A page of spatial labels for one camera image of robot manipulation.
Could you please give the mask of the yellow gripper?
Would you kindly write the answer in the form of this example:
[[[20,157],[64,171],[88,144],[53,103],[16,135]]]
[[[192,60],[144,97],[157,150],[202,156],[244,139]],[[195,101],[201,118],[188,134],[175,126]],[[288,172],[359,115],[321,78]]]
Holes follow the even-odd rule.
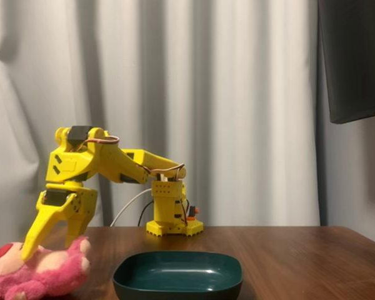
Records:
[[[37,216],[26,234],[21,257],[28,261],[37,251],[40,242],[50,233],[59,221],[67,221],[65,248],[82,236],[96,210],[98,192],[84,187],[82,182],[50,182],[47,190],[40,193],[37,203]],[[72,217],[76,213],[82,216]]]

